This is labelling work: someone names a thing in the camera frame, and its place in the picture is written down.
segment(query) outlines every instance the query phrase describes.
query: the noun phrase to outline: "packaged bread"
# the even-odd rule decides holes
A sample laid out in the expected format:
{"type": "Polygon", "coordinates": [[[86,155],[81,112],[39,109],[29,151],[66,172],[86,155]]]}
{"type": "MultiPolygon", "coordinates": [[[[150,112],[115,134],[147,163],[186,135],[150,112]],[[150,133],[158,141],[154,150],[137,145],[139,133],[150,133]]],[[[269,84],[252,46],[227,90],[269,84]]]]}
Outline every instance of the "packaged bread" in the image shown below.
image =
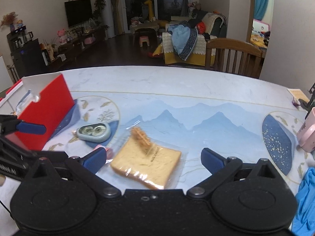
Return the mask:
{"type": "Polygon", "coordinates": [[[142,182],[151,189],[165,189],[181,158],[181,152],[165,148],[147,137],[139,127],[110,163],[113,170],[142,182]]]}

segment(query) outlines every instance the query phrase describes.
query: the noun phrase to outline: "pink cup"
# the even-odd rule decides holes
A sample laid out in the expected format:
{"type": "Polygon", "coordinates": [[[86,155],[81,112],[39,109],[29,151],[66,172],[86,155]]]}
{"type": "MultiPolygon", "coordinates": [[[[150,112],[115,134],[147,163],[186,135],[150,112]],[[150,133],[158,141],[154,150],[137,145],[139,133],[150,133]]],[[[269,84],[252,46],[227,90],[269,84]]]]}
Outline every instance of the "pink cup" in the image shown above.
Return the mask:
{"type": "Polygon", "coordinates": [[[296,134],[300,147],[310,153],[315,150],[315,107],[309,113],[299,132],[296,134]]]}

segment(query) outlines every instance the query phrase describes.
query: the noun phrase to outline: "bread slice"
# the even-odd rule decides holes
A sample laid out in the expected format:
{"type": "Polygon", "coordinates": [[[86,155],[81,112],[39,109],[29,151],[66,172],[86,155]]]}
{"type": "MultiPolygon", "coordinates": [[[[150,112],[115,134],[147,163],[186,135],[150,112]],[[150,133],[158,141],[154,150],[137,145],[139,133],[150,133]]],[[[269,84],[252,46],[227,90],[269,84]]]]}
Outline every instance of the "bread slice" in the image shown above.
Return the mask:
{"type": "Polygon", "coordinates": [[[179,162],[181,152],[156,144],[146,154],[139,142],[129,137],[111,162],[116,173],[142,182],[151,189],[165,189],[179,162]]]}

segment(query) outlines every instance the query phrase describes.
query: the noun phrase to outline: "blue gripper pad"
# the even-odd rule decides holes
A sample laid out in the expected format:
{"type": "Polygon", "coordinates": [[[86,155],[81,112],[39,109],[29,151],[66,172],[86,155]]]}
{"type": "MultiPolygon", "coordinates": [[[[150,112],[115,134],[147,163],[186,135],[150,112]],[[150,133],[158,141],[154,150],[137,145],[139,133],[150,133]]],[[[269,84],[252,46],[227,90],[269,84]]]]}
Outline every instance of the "blue gripper pad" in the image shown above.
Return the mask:
{"type": "Polygon", "coordinates": [[[201,151],[201,164],[209,170],[211,174],[218,172],[224,167],[226,159],[209,148],[204,148],[201,151]]]}
{"type": "Polygon", "coordinates": [[[33,124],[28,122],[20,122],[16,129],[19,132],[28,133],[28,134],[36,134],[36,135],[43,135],[46,133],[46,127],[44,125],[33,124]]]}
{"type": "Polygon", "coordinates": [[[82,158],[82,166],[93,174],[96,174],[97,171],[105,165],[106,158],[107,154],[105,148],[100,147],[82,158]]]}

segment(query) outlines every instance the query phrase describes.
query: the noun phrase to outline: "metal bolt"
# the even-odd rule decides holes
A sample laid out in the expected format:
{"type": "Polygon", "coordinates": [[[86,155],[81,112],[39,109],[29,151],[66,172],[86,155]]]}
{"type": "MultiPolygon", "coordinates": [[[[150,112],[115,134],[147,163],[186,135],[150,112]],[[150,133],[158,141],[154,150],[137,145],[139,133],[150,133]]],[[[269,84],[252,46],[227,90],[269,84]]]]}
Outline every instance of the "metal bolt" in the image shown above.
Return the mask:
{"type": "Polygon", "coordinates": [[[149,201],[150,200],[150,198],[147,196],[142,196],[140,199],[143,201],[149,201]]]}
{"type": "Polygon", "coordinates": [[[107,196],[114,196],[118,194],[118,191],[114,187],[108,187],[104,189],[103,193],[107,196]]]}
{"type": "Polygon", "coordinates": [[[193,188],[190,188],[188,190],[192,195],[202,195],[204,194],[206,191],[202,188],[202,187],[198,187],[198,186],[195,186],[193,188]]]}

